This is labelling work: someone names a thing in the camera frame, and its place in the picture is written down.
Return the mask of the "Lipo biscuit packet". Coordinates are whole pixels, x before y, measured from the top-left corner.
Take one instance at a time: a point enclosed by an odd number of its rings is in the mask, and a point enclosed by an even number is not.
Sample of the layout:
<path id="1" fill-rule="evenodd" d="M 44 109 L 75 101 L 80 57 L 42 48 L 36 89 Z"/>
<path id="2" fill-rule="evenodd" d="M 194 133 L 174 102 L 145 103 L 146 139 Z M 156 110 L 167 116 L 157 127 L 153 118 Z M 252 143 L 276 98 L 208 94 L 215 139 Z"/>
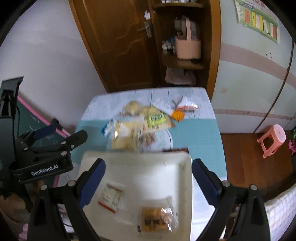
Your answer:
<path id="1" fill-rule="evenodd" d="M 123 191 L 115 186 L 106 184 L 98 204 L 112 213 L 116 213 Z"/>

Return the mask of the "large yellow cake bag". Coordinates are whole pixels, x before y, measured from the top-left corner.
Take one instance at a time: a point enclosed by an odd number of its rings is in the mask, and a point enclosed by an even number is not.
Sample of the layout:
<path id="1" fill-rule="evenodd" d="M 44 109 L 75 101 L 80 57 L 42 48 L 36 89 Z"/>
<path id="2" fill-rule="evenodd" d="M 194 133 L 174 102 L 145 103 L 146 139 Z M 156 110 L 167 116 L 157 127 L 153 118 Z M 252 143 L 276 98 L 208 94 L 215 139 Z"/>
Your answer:
<path id="1" fill-rule="evenodd" d="M 113 120 L 111 132 L 111 149 L 138 151 L 140 146 L 140 126 L 142 116 L 119 116 Z"/>

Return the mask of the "white plastic tray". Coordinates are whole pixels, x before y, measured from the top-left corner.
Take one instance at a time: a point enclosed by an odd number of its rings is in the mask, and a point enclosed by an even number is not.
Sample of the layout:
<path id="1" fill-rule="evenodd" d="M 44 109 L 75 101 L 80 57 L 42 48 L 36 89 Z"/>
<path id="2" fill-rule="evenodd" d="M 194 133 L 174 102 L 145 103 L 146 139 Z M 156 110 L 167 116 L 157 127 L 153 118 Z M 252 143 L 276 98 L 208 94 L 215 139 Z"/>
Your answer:
<path id="1" fill-rule="evenodd" d="M 189 240 L 192 220 L 192 159 L 185 152 L 85 152 L 79 173 L 102 158 L 106 172 L 83 210 L 99 237 L 107 240 Z M 98 204 L 110 184 L 123 191 L 116 213 Z M 140 208 L 171 206 L 178 220 L 174 232 L 143 232 Z"/>

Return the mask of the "nut cluster snack packet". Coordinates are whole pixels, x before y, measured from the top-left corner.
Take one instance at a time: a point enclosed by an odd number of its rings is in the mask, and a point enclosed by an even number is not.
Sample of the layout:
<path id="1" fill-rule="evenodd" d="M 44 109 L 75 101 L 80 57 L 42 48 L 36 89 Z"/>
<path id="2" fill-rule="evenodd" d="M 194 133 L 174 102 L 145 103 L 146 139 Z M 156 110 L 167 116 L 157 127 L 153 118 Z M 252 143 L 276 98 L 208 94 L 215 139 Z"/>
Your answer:
<path id="1" fill-rule="evenodd" d="M 142 147 L 149 147 L 156 141 L 154 133 L 144 133 L 140 136 L 139 142 Z"/>

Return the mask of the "orange fried snack bag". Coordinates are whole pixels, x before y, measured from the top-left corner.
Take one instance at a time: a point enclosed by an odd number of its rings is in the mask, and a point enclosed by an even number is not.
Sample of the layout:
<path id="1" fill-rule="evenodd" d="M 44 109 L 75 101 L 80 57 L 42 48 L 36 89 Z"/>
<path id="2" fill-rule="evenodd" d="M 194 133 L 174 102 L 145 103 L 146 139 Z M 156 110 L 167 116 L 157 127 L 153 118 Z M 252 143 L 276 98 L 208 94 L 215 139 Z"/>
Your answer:
<path id="1" fill-rule="evenodd" d="M 171 196 L 162 199 L 143 199 L 138 210 L 139 233 L 172 233 L 179 228 L 179 219 Z"/>

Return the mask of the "white orange snack packet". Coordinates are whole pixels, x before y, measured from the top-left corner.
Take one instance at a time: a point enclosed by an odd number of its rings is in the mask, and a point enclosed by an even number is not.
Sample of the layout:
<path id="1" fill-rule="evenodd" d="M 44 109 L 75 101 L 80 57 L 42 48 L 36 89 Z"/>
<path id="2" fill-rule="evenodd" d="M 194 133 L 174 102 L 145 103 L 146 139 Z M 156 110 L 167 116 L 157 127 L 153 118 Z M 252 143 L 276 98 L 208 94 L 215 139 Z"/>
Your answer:
<path id="1" fill-rule="evenodd" d="M 152 103 L 152 105 L 177 122 L 180 122 L 185 118 L 186 112 L 195 111 L 199 108 L 195 102 L 191 101 L 191 99 L 186 96 L 181 96 L 180 99 L 173 101 L 172 104 L 169 104 L 162 98 L 158 98 Z"/>

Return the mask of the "round yellow pastry bag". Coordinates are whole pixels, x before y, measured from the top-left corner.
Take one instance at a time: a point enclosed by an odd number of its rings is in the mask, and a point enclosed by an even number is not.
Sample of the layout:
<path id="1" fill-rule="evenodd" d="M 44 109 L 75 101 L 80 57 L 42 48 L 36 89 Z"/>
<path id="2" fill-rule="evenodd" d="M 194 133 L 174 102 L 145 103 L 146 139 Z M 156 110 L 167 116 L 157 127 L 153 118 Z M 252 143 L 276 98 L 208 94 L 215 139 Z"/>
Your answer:
<path id="1" fill-rule="evenodd" d="M 138 101 L 130 101 L 123 107 L 120 115 L 129 115 L 129 116 L 143 115 L 143 112 L 142 112 L 143 107 L 144 107 L 143 104 Z"/>

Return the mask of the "green label snack pack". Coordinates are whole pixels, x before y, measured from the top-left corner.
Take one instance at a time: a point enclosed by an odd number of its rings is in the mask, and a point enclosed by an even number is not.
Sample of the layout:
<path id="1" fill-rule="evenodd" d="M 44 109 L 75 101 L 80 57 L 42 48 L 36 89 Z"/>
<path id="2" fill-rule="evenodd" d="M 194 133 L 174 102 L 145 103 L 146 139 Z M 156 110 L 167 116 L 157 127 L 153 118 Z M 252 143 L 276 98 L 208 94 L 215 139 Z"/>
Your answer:
<path id="1" fill-rule="evenodd" d="M 164 113 L 155 113 L 148 116 L 147 125 L 150 129 L 158 130 L 162 124 L 166 123 L 166 121 L 167 118 Z"/>

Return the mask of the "pink plastic stool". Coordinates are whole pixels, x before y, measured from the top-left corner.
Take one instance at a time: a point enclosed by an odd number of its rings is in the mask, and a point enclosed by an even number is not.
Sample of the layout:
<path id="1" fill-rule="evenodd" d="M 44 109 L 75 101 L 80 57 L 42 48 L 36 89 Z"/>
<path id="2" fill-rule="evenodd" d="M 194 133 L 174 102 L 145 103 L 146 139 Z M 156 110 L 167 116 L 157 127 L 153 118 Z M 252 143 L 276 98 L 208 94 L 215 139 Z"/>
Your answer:
<path id="1" fill-rule="evenodd" d="M 269 138 L 272 144 L 267 148 L 264 141 Z M 264 135 L 262 135 L 257 142 L 261 145 L 263 150 L 263 158 L 272 156 L 286 141 L 286 134 L 283 127 L 279 124 L 273 125 Z"/>

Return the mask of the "leaf patterned teal tablecloth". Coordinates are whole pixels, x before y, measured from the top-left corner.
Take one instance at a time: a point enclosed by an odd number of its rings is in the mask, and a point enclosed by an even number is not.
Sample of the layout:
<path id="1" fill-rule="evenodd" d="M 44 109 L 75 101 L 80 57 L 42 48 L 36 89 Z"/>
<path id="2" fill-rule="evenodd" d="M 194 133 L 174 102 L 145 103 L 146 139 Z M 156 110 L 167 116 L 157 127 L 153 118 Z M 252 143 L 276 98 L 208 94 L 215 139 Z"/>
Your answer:
<path id="1" fill-rule="evenodd" d="M 113 153 L 110 140 L 101 129 L 112 118 L 117 116 L 130 101 L 138 101 L 144 105 L 151 105 L 156 99 L 162 98 L 172 104 L 181 96 L 189 97 L 199 108 L 193 113 L 186 114 L 184 120 L 176 123 L 174 128 L 157 132 L 157 141 L 143 153 L 185 152 L 191 159 L 199 158 L 206 167 L 215 172 L 221 179 L 226 179 L 226 163 L 222 140 L 206 90 L 198 87 L 177 87 L 132 90 L 117 92 L 94 97 L 88 105 L 78 130 L 88 133 L 87 142 L 72 152 L 73 170 L 62 174 L 59 186 L 80 175 L 80 165 L 85 152 Z M 196 240 L 213 214 L 210 206 L 197 182 L 193 178 L 192 220 L 190 239 Z"/>

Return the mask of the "pale sliding wardrobe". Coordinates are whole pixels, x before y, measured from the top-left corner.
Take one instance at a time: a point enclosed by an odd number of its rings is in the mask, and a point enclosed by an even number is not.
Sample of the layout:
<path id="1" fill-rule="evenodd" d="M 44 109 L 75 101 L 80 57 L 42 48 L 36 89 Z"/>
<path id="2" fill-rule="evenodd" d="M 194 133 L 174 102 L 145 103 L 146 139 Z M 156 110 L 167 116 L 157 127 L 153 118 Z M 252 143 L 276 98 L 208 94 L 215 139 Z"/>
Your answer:
<path id="1" fill-rule="evenodd" d="M 237 1 L 221 1 L 222 42 L 211 104 L 222 133 L 295 126 L 295 43 L 281 21 L 277 39 L 241 23 Z"/>

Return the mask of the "pink storage basket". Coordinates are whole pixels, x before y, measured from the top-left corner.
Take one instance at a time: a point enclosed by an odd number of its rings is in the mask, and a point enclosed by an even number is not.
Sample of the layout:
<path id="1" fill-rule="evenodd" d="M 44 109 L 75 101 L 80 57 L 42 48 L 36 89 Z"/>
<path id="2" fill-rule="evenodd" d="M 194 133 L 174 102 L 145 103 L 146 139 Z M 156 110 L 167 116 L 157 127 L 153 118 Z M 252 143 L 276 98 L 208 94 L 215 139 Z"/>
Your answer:
<path id="1" fill-rule="evenodd" d="M 175 37 L 176 55 L 181 60 L 199 60 L 201 58 L 201 41 L 192 38 L 189 18 L 185 18 L 185 31 L 181 36 Z"/>

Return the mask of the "wooden shelf cabinet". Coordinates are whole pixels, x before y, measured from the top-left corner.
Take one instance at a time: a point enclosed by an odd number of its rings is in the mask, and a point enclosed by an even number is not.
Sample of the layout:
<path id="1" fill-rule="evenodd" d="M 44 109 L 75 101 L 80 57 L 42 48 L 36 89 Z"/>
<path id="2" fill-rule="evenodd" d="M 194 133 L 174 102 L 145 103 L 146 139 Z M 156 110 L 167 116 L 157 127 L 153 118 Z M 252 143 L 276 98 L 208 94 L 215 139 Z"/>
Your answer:
<path id="1" fill-rule="evenodd" d="M 149 1 L 164 85 L 204 87 L 213 96 L 221 52 L 219 1 Z"/>

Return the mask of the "green chalkboard pink frame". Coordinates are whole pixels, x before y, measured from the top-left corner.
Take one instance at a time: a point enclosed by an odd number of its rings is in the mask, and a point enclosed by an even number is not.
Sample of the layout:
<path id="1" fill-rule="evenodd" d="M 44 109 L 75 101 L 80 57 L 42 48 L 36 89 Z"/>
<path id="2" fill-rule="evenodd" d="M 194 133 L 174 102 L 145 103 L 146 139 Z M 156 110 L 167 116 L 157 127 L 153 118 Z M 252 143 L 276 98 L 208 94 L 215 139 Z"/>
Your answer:
<path id="1" fill-rule="evenodd" d="M 36 108 L 31 106 L 20 95 L 18 95 L 17 106 L 20 111 L 16 111 L 16 131 L 21 136 L 27 132 L 37 132 L 37 140 L 33 147 L 45 147 L 57 144 L 64 138 L 70 136 L 69 132 L 59 126 L 53 132 L 51 125 L 53 118 L 45 118 Z"/>

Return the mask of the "colourful wall chart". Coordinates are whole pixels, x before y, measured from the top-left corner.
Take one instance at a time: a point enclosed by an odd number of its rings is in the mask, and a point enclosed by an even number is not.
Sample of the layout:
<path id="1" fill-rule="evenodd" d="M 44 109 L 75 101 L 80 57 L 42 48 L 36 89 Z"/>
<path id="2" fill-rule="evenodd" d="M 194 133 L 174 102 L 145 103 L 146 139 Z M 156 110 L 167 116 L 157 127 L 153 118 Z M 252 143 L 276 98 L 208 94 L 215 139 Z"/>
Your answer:
<path id="1" fill-rule="evenodd" d="M 280 21 L 262 1 L 234 0 L 234 4 L 239 23 L 280 43 Z"/>

